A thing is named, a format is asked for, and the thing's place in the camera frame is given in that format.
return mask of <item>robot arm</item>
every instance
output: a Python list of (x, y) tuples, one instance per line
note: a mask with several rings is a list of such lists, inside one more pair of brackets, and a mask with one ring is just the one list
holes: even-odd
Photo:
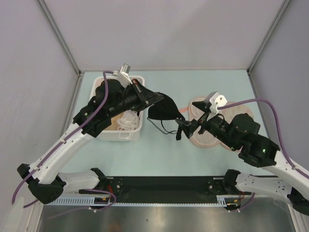
[(111, 118), (127, 110), (140, 112), (163, 99), (161, 94), (148, 90), (138, 80), (130, 80), (129, 69), (124, 65), (119, 72), (114, 72), (117, 80), (105, 77), (107, 85), (102, 82), (96, 95), (74, 117), (55, 145), (37, 161), (17, 168), (31, 193), (42, 203), (50, 203), (66, 192), (104, 188), (106, 177), (99, 169), (72, 174), (63, 174), (60, 170), (77, 151), (111, 125)]
[(308, 175), (309, 172), (295, 162), (295, 167), (292, 167), (277, 144), (258, 134), (258, 123), (248, 114), (236, 115), (230, 124), (227, 123), (218, 115), (218, 106), (226, 104), (224, 96), (218, 92), (211, 93), (205, 101), (192, 104), (204, 112), (198, 120), (176, 119), (187, 138), (198, 128), (199, 134), (208, 131), (233, 151), (241, 149), (239, 158), (247, 164), (267, 170), (284, 180), (272, 181), (228, 170), (223, 184), (229, 193), (250, 191), (268, 195), (292, 204), (295, 210), (309, 215), (309, 180), (301, 174)]

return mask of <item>metal edge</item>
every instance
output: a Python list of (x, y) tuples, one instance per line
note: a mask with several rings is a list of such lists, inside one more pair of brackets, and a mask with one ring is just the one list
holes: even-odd
[(301, 217), (303, 219), (303, 222), (304, 222), (304, 225), (306, 227), (306, 230), (309, 231), (309, 219), (308, 219), (308, 216), (302, 214)]
[[(108, 197), (107, 194), (99, 196), (60, 196), (50, 205), (69, 206), (106, 206), (107, 203), (94, 203), (96, 197)], [(114, 206), (202, 206), (202, 207), (226, 207), (225, 197), (217, 196), (217, 203), (115, 203)]]
[[(253, 84), (253, 81), (252, 81), (251, 74), (250, 74), (249, 70), (247, 71), (247, 74), (248, 74), (249, 82), (250, 82), (250, 85), (251, 85), (251, 88), (252, 88), (254, 97), (255, 97), (255, 98), (258, 98), (258, 97), (257, 97), (257, 94), (256, 94), (256, 91), (255, 91), (255, 88), (254, 88), (254, 84)], [(270, 138), (270, 136), (269, 136), (269, 131), (268, 131), (268, 128), (267, 128), (267, 124), (266, 124), (266, 121), (265, 121), (265, 117), (264, 117), (264, 114), (263, 114), (263, 111), (262, 111), (260, 102), (257, 102), (257, 107), (258, 107), (258, 109), (259, 109), (259, 112), (260, 112), (260, 115), (261, 115), (261, 118), (262, 118), (262, 122), (263, 122), (264, 127), (265, 127), (265, 131), (266, 131), (267, 137)]]
[(290, 215), (295, 227), (296, 232), (308, 232), (308, 224), (305, 223), (303, 215), (293, 209), (291, 205), (288, 205)]
[[(232, 68), (232, 67), (227, 67), (227, 68), (222, 68), (222, 67), (214, 67), (214, 68), (199, 68), (199, 67), (184, 67), (184, 68), (179, 68), (179, 67), (174, 67), (174, 68), (142, 68), (142, 69), (134, 69), (131, 68), (130, 72), (139, 72), (139, 71), (238, 71), (238, 70), (245, 70), (246, 67), (237, 67), (237, 68)], [(85, 69), (81, 70), (81, 72), (102, 72), (104, 70), (118, 70), (118, 68), (106, 68), (106, 69)]]
[(39, 226), (39, 222), (41, 219), (42, 215), (42, 210), (43, 210), (43, 204), (40, 202), (37, 202), (33, 206), (33, 211), (30, 216), (30, 220), (27, 226), (27, 229), (25, 231), (27, 232), (36, 232)]
[(63, 135), (63, 133), (67, 130), (67, 128), (69, 127), (69, 124), (72, 121), (72, 115), (73, 115), (73, 111), (75, 109), (75, 105), (77, 103), (79, 91), (81, 90), (83, 77), (84, 77), (84, 73), (82, 72), (76, 80), (75, 87), (74, 87), (74, 90), (73, 90), (73, 94), (72, 94), (71, 99), (70, 99), (70, 105), (69, 105), (68, 110), (67, 110), (66, 119), (64, 121), (62, 130), (61, 130), (61, 135)]
[(31, 220), (31, 215), (33, 213), (34, 206), (29, 207), (27, 209), (23, 209), (22, 216), (17, 224), (17, 231), (26, 231), (29, 222)]
[(47, 23), (49, 24), (51, 30), (53, 31), (56, 39), (58, 40), (60, 46), (62, 47), (66, 57), (69, 59), (69, 62), (71, 64), (71, 66), (73, 67), (73, 69), (75, 70), (76, 74), (79, 75), (80, 74), (80, 71), (79, 71), (79, 68), (77, 66), (77, 63), (67, 45), (67, 43), (65, 42), (50, 10), (48, 9), (47, 7), (47, 4), (44, 0), (35, 0), (36, 3), (38, 4), (41, 12), (43, 13)]
[(286, 12), (288, 6), (290, 5), (290, 3), (292, 2), (292, 0), (285, 0), (280, 9), (277, 12), (276, 17), (274, 18), (273, 22), (271, 23), (270, 28), (268, 29), (265, 37), (263, 38), (263, 41), (260, 45), (260, 47), (257, 50), (257, 53), (255, 54), (249, 68), (248, 68), (248, 72), (251, 73), (252, 70), (254, 69), (256, 63), (258, 62), (259, 58), (261, 57), (261, 54), (263, 53), (263, 51), (265, 50), (270, 38), (272, 37), (275, 29), (277, 28), (278, 24), (281, 22), (282, 17), (284, 15), (284, 13)]

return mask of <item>gray wall panel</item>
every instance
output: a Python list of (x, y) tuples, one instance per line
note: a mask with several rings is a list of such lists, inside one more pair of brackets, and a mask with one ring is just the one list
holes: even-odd
[[(60, 136), (77, 77), (34, 0), (1, 1), (0, 41), (1, 223), (18, 165)], [(30, 200), (26, 187), (20, 196)]]
[(81, 70), (247, 69), (283, 0), (46, 0)]
[[(279, 115), (291, 158), (309, 169), (309, 1), (294, 0), (252, 73), (258, 97), (270, 100)], [(270, 109), (262, 111), (271, 138), (277, 131)]]

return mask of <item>red wire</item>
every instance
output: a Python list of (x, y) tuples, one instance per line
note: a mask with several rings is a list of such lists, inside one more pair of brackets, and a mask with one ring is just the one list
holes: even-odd
[(244, 192), (241, 192), (241, 193), (242, 193), (242, 198), (240, 198), (240, 200), (245, 198), (245, 193)]
[(112, 187), (111, 187), (110, 185), (108, 185), (107, 187), (108, 187), (109, 191), (110, 191), (111, 193), (113, 193)]

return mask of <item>metal frame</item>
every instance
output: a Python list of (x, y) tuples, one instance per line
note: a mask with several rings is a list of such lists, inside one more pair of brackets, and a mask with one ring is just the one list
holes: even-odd
[[(81, 72), (83, 73), (87, 73), (87, 72), (92, 72), (92, 73), (95, 73), (95, 72), (102, 72), (104, 71), (105, 69), (82, 69)], [(199, 71), (199, 70), (240, 70), (240, 69), (236, 69), (236, 68), (227, 68), (227, 69), (217, 69), (217, 68), (209, 68), (209, 69), (205, 69), (205, 68), (195, 68), (195, 67), (192, 67), (192, 68), (188, 68), (188, 67), (184, 67), (184, 68), (165, 68), (165, 69), (135, 69), (134, 67), (132, 67), (130, 69), (130, 72), (139, 72), (139, 71)]]
[[(248, 74), (248, 78), (249, 78), (249, 81), (250, 81), (250, 85), (251, 85), (251, 88), (252, 88), (254, 97), (255, 97), (255, 98), (258, 98), (249, 71), (247, 71), (247, 74)], [(263, 122), (264, 127), (265, 127), (266, 135), (267, 135), (268, 138), (270, 138), (270, 136), (269, 136), (269, 131), (268, 131), (268, 128), (267, 128), (267, 126), (266, 126), (265, 117), (264, 117), (264, 114), (263, 114), (263, 111), (262, 111), (262, 108), (261, 108), (261, 103), (260, 103), (259, 101), (257, 102), (257, 107), (258, 107), (258, 109), (259, 109), (259, 113), (260, 113), (260, 115), (261, 115), (262, 122)]]
[(82, 86), (83, 78), (84, 78), (84, 72), (82, 72), (77, 77), (77, 80), (76, 80), (76, 83), (75, 83), (75, 87), (74, 87), (74, 90), (73, 90), (73, 93), (72, 93), (72, 96), (71, 96), (70, 105), (68, 107), (66, 118), (65, 118), (65, 121), (64, 121), (62, 130), (61, 130), (61, 134), (59, 135), (59, 137), (61, 137), (64, 134), (64, 132), (67, 130), (67, 128), (69, 127), (69, 125), (70, 125), (70, 123), (72, 121), (73, 112), (74, 112), (74, 109), (75, 109), (75, 105), (77, 103), (77, 98), (78, 98), (79, 91), (80, 91), (81, 86)]
[(271, 36), (273, 35), (275, 29), (277, 28), (278, 24), (281, 22), (282, 17), (284, 15), (284, 13), (286, 12), (286, 10), (288, 9), (290, 3), (292, 2), (292, 0), (285, 0), (283, 2), (283, 4), (281, 5), (281, 8), (278, 10), (278, 13), (274, 19), (274, 21), (272, 22), (270, 28), (268, 29), (262, 44), (260, 45), (259, 49), (257, 50), (257, 53), (255, 54), (253, 61), (251, 62), (249, 68), (248, 68), (248, 73), (250, 74), (252, 72), (252, 70), (254, 69), (256, 63), (258, 62), (259, 58), (261, 57), (261, 54), (263, 53), (263, 51), (265, 50)]
[[(78, 94), (79, 94), (79, 91), (80, 91), (80, 87), (81, 87), (81, 83), (82, 83), (84, 73), (82, 73), (80, 71), (80, 69), (78, 68), (78, 65), (77, 65), (67, 43), (65, 42), (65, 40), (64, 40), (64, 38), (63, 38), (55, 20), (54, 20), (50, 10), (48, 9), (46, 2), (44, 0), (35, 0), (35, 1), (38, 4), (38, 7), (40, 8), (40, 10), (42, 11), (42, 14), (44, 15), (44, 17), (45, 17), (46, 21), (48, 22), (52, 32), (54, 33), (56, 39), (58, 40), (59, 45), (62, 47), (66, 57), (68, 58), (72, 68), (74, 69), (74, 71), (77, 75), (77, 81), (76, 81), (76, 85), (75, 85), (75, 88), (74, 88), (74, 91), (73, 91), (73, 94), (72, 94), (72, 97), (71, 97), (71, 103), (70, 103), (70, 106), (69, 106), (68, 111), (67, 111), (65, 123), (63, 125), (62, 132), (64, 132), (65, 129), (68, 127), (70, 121), (71, 121), (72, 114), (73, 114), (73, 111), (74, 111), (74, 108), (75, 108), (75, 105), (76, 105), (76, 102), (77, 102), (77, 98), (78, 98)], [(261, 54), (265, 50), (270, 38), (272, 37), (272, 35), (273, 35), (275, 29), (277, 28), (277, 26), (279, 25), (279, 23), (281, 22), (283, 15), (287, 11), (291, 2), (292, 2), (292, 0), (285, 0), (283, 2), (281, 8), (279, 9), (276, 17), (274, 18), (269, 30), (267, 31), (257, 53), (255, 54), (250, 66), (248, 68), (248, 77), (249, 77), (249, 80), (250, 80), (250, 83), (251, 83), (255, 97), (256, 97), (256, 92), (255, 92), (254, 86), (252, 84), (250, 74), (251, 74), (252, 70), (254, 69), (254, 67), (256, 66), (259, 58), (261, 57)], [(264, 125), (266, 125), (259, 104), (258, 104), (258, 107), (259, 107), (260, 114), (262, 116), (263, 123), (264, 123)], [(38, 224), (39, 224), (42, 209), (43, 209), (42, 203), (36, 203), (34, 205), (34, 208), (33, 208), (32, 214), (31, 214), (31, 218), (30, 218), (30, 221), (29, 221), (29, 225), (27, 227), (27, 231), (29, 231), (29, 232), (35, 232), (36, 231)], [(304, 216), (302, 214), (300, 214), (299, 212), (295, 211), (291, 206), (289, 206), (289, 209), (290, 209), (291, 217), (293, 219), (293, 223), (294, 223), (296, 232), (309, 231), (309, 225), (308, 225), (306, 219), (304, 218)]]
[(50, 13), (46, 3), (44, 0), (35, 0), (36, 3), (38, 4), (40, 10), (42, 11), (42, 14), (44, 15), (47, 23), (49, 24), (52, 32), (54, 33), (56, 39), (58, 40), (61, 48), (63, 49), (66, 57), (69, 59), (69, 62), (71, 63), (71, 66), (73, 67), (73, 69), (75, 70), (76, 74), (79, 76), (81, 74), (77, 63), (67, 45), (67, 43), (65, 42), (60, 30), (58, 29), (58, 26), (52, 16), (52, 14)]

